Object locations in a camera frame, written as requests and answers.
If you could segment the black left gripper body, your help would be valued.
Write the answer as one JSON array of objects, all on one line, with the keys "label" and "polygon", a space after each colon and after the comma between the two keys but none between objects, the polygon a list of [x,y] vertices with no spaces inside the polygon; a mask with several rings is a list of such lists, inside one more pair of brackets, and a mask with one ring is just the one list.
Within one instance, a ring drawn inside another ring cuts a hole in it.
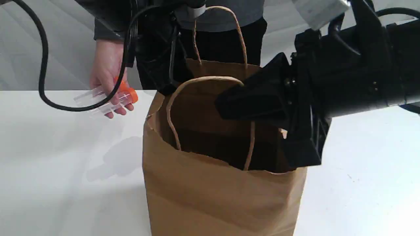
[{"label": "black left gripper body", "polygon": [[135,56],[141,86],[167,96],[177,89],[174,79],[179,27],[174,11],[181,0],[164,0],[145,5],[131,4],[135,36]]}]

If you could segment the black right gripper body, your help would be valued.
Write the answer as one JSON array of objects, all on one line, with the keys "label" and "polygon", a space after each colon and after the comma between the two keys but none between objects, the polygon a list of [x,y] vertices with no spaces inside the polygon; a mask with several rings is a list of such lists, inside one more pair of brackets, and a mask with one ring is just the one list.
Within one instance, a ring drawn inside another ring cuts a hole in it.
[{"label": "black right gripper body", "polygon": [[295,37],[285,85],[284,155],[289,168],[318,166],[333,117],[385,108],[392,93],[394,60],[387,33],[362,36],[357,28],[344,39],[359,49],[356,55],[335,35],[306,30]]}]

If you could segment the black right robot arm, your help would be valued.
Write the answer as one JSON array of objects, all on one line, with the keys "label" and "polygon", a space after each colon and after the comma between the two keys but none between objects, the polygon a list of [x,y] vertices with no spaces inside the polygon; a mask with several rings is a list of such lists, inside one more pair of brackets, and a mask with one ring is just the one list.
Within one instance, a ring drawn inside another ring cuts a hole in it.
[{"label": "black right robot arm", "polygon": [[215,100],[225,120],[251,121],[243,169],[321,164],[334,117],[399,106],[419,113],[419,11],[370,0],[294,2],[309,29]]}]

